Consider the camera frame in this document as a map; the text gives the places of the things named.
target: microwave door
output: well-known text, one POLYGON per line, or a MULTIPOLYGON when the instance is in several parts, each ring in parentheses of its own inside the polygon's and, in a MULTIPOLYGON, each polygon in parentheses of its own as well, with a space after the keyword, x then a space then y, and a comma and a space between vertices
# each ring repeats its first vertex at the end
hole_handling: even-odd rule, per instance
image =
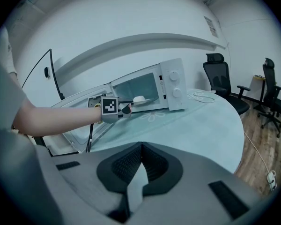
POLYGON ((132 112, 140 112, 168 107, 164 99, 165 89, 160 85, 162 74, 159 64, 125 75, 112 81, 111 90, 117 97, 132 101, 143 96, 148 101, 145 104, 133 106, 132 112))
MULTIPOLYGON (((108 94, 109 96, 113 96, 110 85, 102 85, 99 87, 95 87, 92 89, 88 89, 86 91, 77 93, 73 96, 70 96, 61 102, 57 103, 53 107, 88 107, 88 98, 93 96, 100 96, 102 94, 108 94)), ((63 136, 71 143, 74 148, 83 152, 86 149, 87 141, 89 138, 89 127, 90 125, 63 133, 63 136)), ((94 144, 104 133, 106 133, 112 124, 107 123, 95 123, 93 128, 93 142, 94 144)))

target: white microwave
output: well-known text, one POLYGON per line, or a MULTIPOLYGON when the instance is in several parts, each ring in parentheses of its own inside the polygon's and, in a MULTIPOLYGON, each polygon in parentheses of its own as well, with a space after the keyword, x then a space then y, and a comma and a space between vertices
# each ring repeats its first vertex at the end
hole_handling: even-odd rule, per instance
MULTIPOLYGON (((89 97, 103 94, 124 98, 127 101, 132 101, 137 96, 149 99, 143 105, 134 106, 133 113, 162 108, 185 109, 187 93, 182 60, 180 58, 168 60, 135 71, 108 84, 70 96, 53 107, 87 107, 89 97)), ((93 143, 104 135, 112 125, 107 123, 94 124, 93 143)), ((63 135, 79 152, 83 152, 89 137, 89 126, 66 132, 63 135)))

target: office chair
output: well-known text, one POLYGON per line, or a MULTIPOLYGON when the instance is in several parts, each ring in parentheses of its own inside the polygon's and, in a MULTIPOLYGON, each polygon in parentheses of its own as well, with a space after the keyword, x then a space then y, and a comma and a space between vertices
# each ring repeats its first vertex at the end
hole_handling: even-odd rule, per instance
POLYGON ((267 92, 263 99, 263 102, 264 105, 269 107, 271 111, 268 112, 268 114, 259 112, 257 116, 258 117, 264 116, 267 118, 265 124, 261 125, 261 128, 264 128, 265 125, 268 124, 269 122, 273 122, 279 132, 277 134, 277 137, 280 137, 281 121, 275 118, 275 113, 281 113, 281 100, 277 98, 281 90, 281 87, 276 86, 274 62, 271 59, 266 58, 266 61, 264 65, 262 65, 262 67, 263 67, 264 75, 266 77, 266 86, 267 86, 267 92))
POLYGON ((237 111, 243 114, 250 106, 241 100, 244 90, 250 91, 251 89, 243 86, 240 88, 238 97, 231 96, 231 84, 229 79, 228 64, 224 62, 224 57, 220 53, 207 53, 207 62, 203 63, 203 68, 207 74, 210 82, 211 90, 215 90, 216 94, 226 99, 237 111))

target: white wall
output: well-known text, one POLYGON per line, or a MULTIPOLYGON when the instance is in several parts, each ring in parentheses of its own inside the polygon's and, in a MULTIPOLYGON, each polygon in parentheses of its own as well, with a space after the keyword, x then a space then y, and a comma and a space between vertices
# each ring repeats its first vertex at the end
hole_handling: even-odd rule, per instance
POLYGON ((232 91, 238 93, 236 86, 243 85, 251 88, 244 95, 260 98, 262 82, 252 76, 264 75, 265 57, 274 61, 281 86, 281 26, 266 4, 262 0, 216 0, 209 7, 229 44, 232 91))
POLYGON ((207 60, 205 53, 220 52, 229 63, 214 14, 197 0, 67 0, 25 41, 15 61, 19 82, 24 82, 49 48, 57 69, 102 44, 143 34, 170 34, 174 38, 154 37, 101 51, 86 59, 87 69, 63 83, 61 92, 67 97, 177 57, 183 60, 187 86, 209 89, 202 67, 207 60), (218 38, 212 36, 204 16, 213 20, 218 38), (177 39, 176 35, 186 39, 177 39))

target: white cable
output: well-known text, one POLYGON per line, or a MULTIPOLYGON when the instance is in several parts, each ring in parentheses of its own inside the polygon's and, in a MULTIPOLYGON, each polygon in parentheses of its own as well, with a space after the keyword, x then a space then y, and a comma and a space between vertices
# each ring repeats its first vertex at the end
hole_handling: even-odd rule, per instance
POLYGON ((213 97, 208 97, 208 96, 197 95, 196 94, 196 93, 202 93, 202 92, 212 92, 212 93, 215 93, 215 90, 212 90, 212 91, 197 91, 197 92, 194 92, 194 93, 187 93, 187 95, 191 96, 194 100, 197 100, 197 101, 202 102, 202 103, 213 103, 215 101, 215 99, 213 97), (210 98, 210 99, 212 99, 212 101, 203 101, 203 100, 200 100, 197 97, 210 98))
POLYGON ((265 161, 263 160, 262 156, 260 155, 259 151, 258 151, 257 148, 255 147, 255 145, 253 144, 253 142, 251 141, 251 139, 250 139, 250 138, 248 137, 248 135, 245 133, 245 131, 244 131, 244 134, 247 136, 247 138, 249 139, 249 141, 251 142, 251 144, 254 146, 254 148, 255 148, 255 150, 258 152, 258 154, 259 154, 259 156, 260 156, 262 162, 263 162, 264 165, 266 166, 266 170, 267 170, 267 176, 266 176, 266 177, 268 177, 268 175, 269 175, 270 173, 273 173, 274 177, 276 177, 276 171, 274 171, 274 170, 269 171, 269 169, 268 169, 268 167, 267 167, 265 161))

